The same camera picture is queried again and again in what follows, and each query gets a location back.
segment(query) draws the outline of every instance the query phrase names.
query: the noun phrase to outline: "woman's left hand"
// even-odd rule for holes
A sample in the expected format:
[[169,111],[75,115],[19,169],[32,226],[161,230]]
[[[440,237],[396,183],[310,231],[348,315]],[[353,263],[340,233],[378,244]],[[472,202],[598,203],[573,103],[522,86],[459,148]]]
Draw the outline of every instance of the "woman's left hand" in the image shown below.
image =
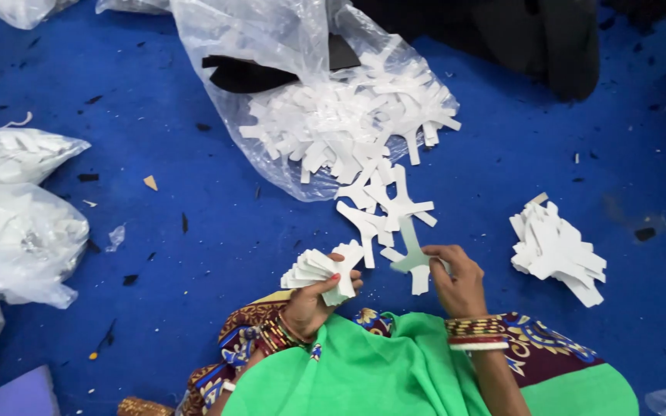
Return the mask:
[[[337,253],[331,253],[328,257],[333,261],[344,260],[344,257]],[[364,282],[361,281],[361,272],[351,270],[351,280],[351,284],[358,295],[359,289],[364,285]],[[325,324],[328,316],[333,313],[336,307],[326,306],[321,295],[335,288],[339,281],[340,276],[336,274],[328,280],[317,282],[292,293],[287,307],[282,312],[282,317],[296,335],[310,339],[318,332],[320,326]]]

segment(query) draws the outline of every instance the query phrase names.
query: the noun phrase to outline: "purple foam block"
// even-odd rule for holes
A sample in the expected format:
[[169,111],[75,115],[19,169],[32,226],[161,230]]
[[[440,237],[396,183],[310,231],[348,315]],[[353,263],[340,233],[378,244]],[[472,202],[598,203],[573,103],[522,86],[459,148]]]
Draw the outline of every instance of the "purple foam block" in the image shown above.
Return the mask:
[[40,366],[0,387],[0,416],[60,416],[48,366]]

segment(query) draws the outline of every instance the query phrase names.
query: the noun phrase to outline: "blue carpet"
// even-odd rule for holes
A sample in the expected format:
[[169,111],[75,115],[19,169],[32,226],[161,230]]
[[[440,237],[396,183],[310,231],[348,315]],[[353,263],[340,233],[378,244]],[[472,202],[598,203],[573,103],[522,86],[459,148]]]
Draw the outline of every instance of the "blue carpet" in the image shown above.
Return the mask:
[[[91,142],[44,187],[70,198],[102,248],[107,232],[127,229],[116,253],[86,254],[67,282],[79,291],[69,309],[5,307],[0,385],[49,364],[64,415],[113,414],[128,395],[175,405],[190,372],[217,361],[217,333],[231,311],[278,289],[298,252],[357,238],[333,202],[301,203],[256,174],[190,68],[171,17],[93,10],[83,0],[29,32],[0,21],[0,106],[9,106],[0,126],[32,111],[30,127]],[[602,9],[600,18],[610,14]],[[461,103],[464,128],[407,166],[412,198],[434,201],[439,220],[433,229],[417,224],[422,243],[463,245],[486,271],[491,310],[539,317],[596,349],[640,398],[666,388],[666,227],[646,243],[633,233],[647,217],[655,225],[666,218],[666,21],[656,31],[642,38],[618,18],[601,32],[599,85],[574,106],[520,75],[417,40]],[[644,50],[634,53],[637,42]],[[103,98],[85,104],[95,96]],[[100,180],[82,184],[80,173]],[[148,175],[159,192],[143,185]],[[508,217],[542,191],[607,259],[598,307],[511,268]],[[123,287],[131,274],[137,283]],[[342,315],[365,306],[442,314],[435,292],[411,296],[409,279],[379,255],[364,280]],[[115,318],[114,345],[89,361]]]

